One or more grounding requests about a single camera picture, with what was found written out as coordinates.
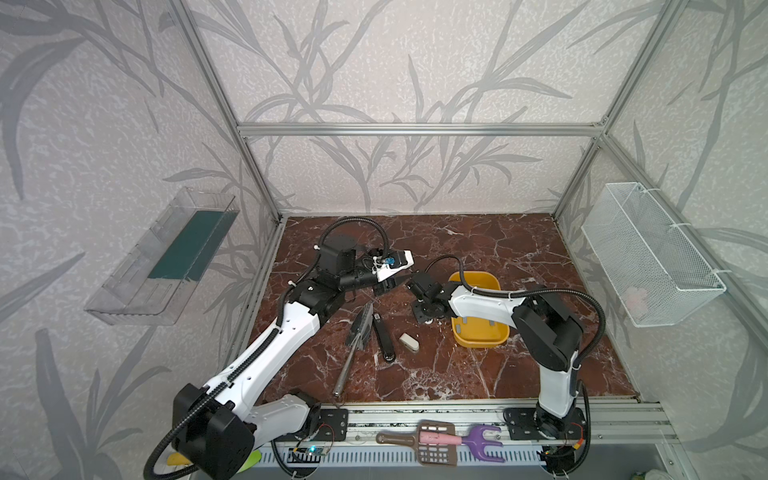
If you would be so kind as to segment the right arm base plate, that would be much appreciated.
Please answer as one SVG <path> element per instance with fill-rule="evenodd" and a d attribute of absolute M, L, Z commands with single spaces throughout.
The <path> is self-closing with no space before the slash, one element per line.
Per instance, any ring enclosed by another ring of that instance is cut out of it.
<path fill-rule="evenodd" d="M 573 407 L 563 418 L 539 406 L 507 408 L 502 417 L 511 440 L 578 441 L 588 429 L 584 411 L 579 407 Z"/>

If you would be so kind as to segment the green yellow scoop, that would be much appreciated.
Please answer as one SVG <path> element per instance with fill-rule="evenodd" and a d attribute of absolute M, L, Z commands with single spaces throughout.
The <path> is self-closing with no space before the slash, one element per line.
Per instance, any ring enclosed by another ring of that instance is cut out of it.
<path fill-rule="evenodd" d="M 259 463 L 261 461 L 262 454 L 258 450 L 254 450 L 250 453 L 248 458 L 246 459 L 245 463 L 239 468 L 238 472 L 242 473 L 250 468 L 252 468 L 254 465 Z M 168 467 L 186 467 L 191 466 L 192 462 L 188 460 L 186 457 L 181 455 L 180 453 L 174 452 L 171 453 L 166 460 L 166 465 Z"/>

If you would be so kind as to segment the clear plastic wall bin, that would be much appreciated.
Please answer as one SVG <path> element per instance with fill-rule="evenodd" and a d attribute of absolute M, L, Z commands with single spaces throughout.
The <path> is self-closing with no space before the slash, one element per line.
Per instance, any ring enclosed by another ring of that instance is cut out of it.
<path fill-rule="evenodd" d="M 229 193 L 181 188 L 84 310 L 111 326 L 172 326 L 240 208 Z"/>

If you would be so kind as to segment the small circuit board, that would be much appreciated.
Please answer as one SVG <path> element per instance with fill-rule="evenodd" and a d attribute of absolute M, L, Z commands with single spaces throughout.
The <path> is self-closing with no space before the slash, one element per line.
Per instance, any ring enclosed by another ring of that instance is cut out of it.
<path fill-rule="evenodd" d="M 330 451 L 331 447 L 328 445 L 294 447 L 290 450 L 289 461 L 294 464 L 318 464 L 329 455 Z"/>

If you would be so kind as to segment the yellow plastic tray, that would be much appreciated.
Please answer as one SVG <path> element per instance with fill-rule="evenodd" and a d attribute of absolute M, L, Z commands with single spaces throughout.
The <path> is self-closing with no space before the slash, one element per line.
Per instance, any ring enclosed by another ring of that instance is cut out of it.
<path fill-rule="evenodd" d="M 464 276 L 471 286 L 500 290 L 498 279 L 489 272 L 467 271 Z M 504 344 L 510 334 L 508 325 L 478 317 L 454 317 L 451 324 L 456 342 L 470 349 L 495 348 Z"/>

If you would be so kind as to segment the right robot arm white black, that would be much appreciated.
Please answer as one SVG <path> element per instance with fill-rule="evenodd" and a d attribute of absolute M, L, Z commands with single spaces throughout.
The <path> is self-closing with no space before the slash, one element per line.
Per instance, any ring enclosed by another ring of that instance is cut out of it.
<path fill-rule="evenodd" d="M 550 419 L 569 416 L 576 397 L 574 371 L 586 353 L 580 349 L 584 329 L 562 297 L 586 302 L 592 297 L 572 289 L 509 292 L 457 281 L 442 284 L 426 272 L 414 274 L 407 287 L 416 298 L 413 311 L 419 320 L 473 317 L 516 330 L 539 365 L 539 410 Z"/>

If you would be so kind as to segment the brown slotted spatula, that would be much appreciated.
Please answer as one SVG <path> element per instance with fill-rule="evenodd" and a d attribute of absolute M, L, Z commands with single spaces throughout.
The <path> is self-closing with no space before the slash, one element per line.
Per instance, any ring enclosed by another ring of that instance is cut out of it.
<path fill-rule="evenodd" d="M 382 445 L 412 449 L 420 465 L 455 467 L 458 464 L 457 446 L 461 441 L 438 444 L 435 438 L 439 435 L 456 435 L 455 426 L 448 422 L 422 420 L 413 433 L 382 431 L 376 434 L 375 440 Z"/>

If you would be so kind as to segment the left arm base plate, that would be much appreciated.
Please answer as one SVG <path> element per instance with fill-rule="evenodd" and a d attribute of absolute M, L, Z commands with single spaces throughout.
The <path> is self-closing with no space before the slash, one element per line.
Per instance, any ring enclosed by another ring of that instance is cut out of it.
<path fill-rule="evenodd" d="M 320 442 L 344 441 L 349 427 L 348 409 L 320 408 L 311 411 L 302 429 L 296 434 L 300 440 Z"/>

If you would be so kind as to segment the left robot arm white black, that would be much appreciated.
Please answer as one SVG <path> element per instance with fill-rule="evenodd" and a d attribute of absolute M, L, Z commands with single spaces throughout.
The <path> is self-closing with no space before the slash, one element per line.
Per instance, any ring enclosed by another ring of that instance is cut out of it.
<path fill-rule="evenodd" d="M 291 285 L 281 295 L 276 319 L 243 354 L 204 386 L 188 384 L 179 391 L 173 427 L 147 460 L 145 478 L 160 478 L 155 465 L 168 447 L 191 463 L 171 478 L 201 471 L 212 479 L 230 479 L 254 449 L 287 434 L 313 433 L 316 400 L 302 394 L 286 394 L 266 404 L 258 399 L 298 348 L 340 309 L 347 292 L 387 290 L 395 272 L 389 264 L 376 262 L 345 274 L 321 272 Z"/>

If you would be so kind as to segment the purple plastic fork tool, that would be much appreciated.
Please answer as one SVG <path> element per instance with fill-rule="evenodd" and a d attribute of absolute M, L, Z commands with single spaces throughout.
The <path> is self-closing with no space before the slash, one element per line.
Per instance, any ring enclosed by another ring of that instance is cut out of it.
<path fill-rule="evenodd" d="M 500 434 L 501 428 L 494 425 L 475 425 L 469 432 L 461 437 L 461 444 L 468 447 L 472 456 L 479 461 L 490 463 L 504 463 L 505 460 L 498 455 L 486 452 L 488 447 L 502 447 L 503 444 L 495 439 L 486 437 L 488 433 Z"/>

